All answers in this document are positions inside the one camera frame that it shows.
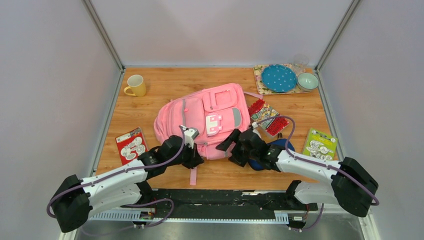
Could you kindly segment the pink student backpack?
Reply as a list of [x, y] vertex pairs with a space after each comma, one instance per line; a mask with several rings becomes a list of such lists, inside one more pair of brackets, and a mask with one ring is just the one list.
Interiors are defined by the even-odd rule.
[[155, 136], [163, 143], [172, 135], [182, 135], [180, 125], [194, 128], [199, 133], [194, 142], [200, 156], [207, 160], [229, 158], [234, 143], [225, 151], [216, 147], [234, 129], [248, 129], [251, 117], [247, 94], [239, 84], [228, 83], [171, 100], [158, 112], [153, 124]]

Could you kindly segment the red comic book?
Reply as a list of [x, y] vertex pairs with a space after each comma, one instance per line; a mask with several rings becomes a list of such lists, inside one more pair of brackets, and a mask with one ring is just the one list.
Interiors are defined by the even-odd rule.
[[115, 142], [122, 165], [128, 164], [132, 160], [137, 159], [142, 153], [148, 151], [148, 146], [140, 127], [117, 136]]

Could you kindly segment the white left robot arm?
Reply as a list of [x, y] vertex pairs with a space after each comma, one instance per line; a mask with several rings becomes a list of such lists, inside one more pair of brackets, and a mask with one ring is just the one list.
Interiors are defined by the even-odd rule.
[[92, 177], [66, 177], [48, 202], [47, 215], [68, 233], [94, 215], [116, 207], [148, 207], [153, 201], [149, 179], [170, 166], [193, 169], [204, 163], [195, 144], [198, 134], [193, 128], [181, 129], [182, 136], [170, 136], [162, 145], [119, 168]]

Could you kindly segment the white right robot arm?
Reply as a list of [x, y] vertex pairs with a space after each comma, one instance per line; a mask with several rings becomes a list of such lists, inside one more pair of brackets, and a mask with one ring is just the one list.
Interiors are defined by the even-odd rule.
[[379, 187], [377, 181], [351, 157], [334, 161], [303, 155], [288, 146], [266, 143], [252, 129], [244, 132], [235, 129], [216, 149], [230, 151], [229, 160], [241, 167], [252, 160], [265, 170], [315, 180], [314, 183], [292, 181], [285, 195], [285, 203], [290, 209], [315, 203], [331, 204], [363, 218], [371, 206], [379, 204], [375, 196]]

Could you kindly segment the blue glasses case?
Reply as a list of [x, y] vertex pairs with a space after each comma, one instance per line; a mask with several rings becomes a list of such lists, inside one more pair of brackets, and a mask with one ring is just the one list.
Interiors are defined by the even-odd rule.
[[[267, 144], [268, 145], [276, 145], [276, 146], [279, 146], [279, 147], [284, 147], [285, 144], [286, 144], [286, 141], [287, 141], [286, 138], [281, 138], [281, 139], [277, 139], [277, 140], [268, 142]], [[294, 146], [292, 145], [291, 142], [288, 142], [287, 146], [288, 146], [288, 148], [291, 151], [295, 151], [295, 148], [294, 148]], [[253, 159], [249, 159], [248, 160], [248, 164], [255, 171], [263, 171], [263, 170], [265, 170], [258, 162], [256, 162]]]

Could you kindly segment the colourful red-edged book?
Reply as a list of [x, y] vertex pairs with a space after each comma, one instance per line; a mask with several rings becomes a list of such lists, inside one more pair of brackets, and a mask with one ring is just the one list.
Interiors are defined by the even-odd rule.
[[286, 118], [276, 117], [281, 114], [263, 99], [258, 99], [248, 107], [250, 118], [270, 136], [277, 136], [290, 123]]

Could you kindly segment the floral placemat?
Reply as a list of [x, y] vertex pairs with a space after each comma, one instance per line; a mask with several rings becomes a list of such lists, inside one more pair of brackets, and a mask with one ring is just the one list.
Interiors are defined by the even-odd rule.
[[[302, 74], [302, 73], [311, 73], [311, 74], [315, 73], [314, 70], [312, 68], [309, 68], [309, 67], [307, 67], [305, 69], [301, 69], [300, 71], [298, 71], [298, 69], [290, 63], [282, 63], [281, 65], [291, 69], [292, 71], [294, 71], [297, 76]], [[287, 92], [276, 92], [274, 90], [271, 90], [270, 88], [267, 88], [265, 86], [265, 84], [263, 83], [262, 73], [263, 73], [264, 69], [266, 67], [269, 67], [269, 66], [271, 66], [271, 65], [270, 64], [258, 64], [258, 65], [255, 65], [253, 67], [253, 73], [254, 73], [256, 88], [257, 88], [257, 91], [260, 95], [281, 95], [281, 94], [308, 93], [307, 91], [302, 90], [300, 87], [298, 87], [296, 83], [294, 84], [294, 88], [287, 91]]]

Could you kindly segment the blue polka dot plate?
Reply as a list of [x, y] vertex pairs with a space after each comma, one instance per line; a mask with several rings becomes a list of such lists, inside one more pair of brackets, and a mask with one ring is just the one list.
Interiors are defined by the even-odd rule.
[[276, 93], [287, 93], [295, 88], [297, 75], [284, 65], [273, 64], [265, 67], [261, 73], [262, 83]]

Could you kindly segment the green comic book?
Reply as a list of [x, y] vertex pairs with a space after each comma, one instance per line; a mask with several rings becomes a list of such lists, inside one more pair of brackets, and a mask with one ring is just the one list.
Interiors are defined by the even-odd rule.
[[303, 147], [302, 154], [324, 161], [333, 161], [336, 155], [338, 138], [310, 128]]

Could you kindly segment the yellow mug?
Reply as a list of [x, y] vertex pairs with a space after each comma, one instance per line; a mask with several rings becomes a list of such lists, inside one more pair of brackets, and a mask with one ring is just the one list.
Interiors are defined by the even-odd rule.
[[139, 74], [130, 76], [123, 91], [128, 96], [143, 97], [147, 92], [144, 78]]

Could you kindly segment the pale green bowl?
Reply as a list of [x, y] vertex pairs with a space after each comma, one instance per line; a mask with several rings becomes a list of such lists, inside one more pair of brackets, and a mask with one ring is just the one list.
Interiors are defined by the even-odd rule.
[[312, 73], [301, 73], [297, 76], [297, 86], [304, 92], [311, 92], [318, 88], [319, 79]]

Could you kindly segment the clear drinking glass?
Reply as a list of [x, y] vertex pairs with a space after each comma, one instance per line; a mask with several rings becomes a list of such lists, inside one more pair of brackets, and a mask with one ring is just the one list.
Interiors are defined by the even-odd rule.
[[308, 64], [309, 64], [309, 58], [304, 54], [296, 54], [293, 57], [292, 65], [299, 72], [303, 72], [305, 68], [308, 66]]

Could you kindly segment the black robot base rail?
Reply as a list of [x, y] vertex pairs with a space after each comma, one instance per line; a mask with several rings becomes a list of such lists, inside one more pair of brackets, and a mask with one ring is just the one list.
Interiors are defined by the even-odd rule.
[[155, 200], [152, 209], [162, 218], [172, 211], [170, 218], [218, 220], [270, 220], [275, 211], [293, 211], [304, 215], [317, 211], [315, 203], [306, 206], [284, 191], [165, 189], [152, 190], [141, 196], [136, 204]]

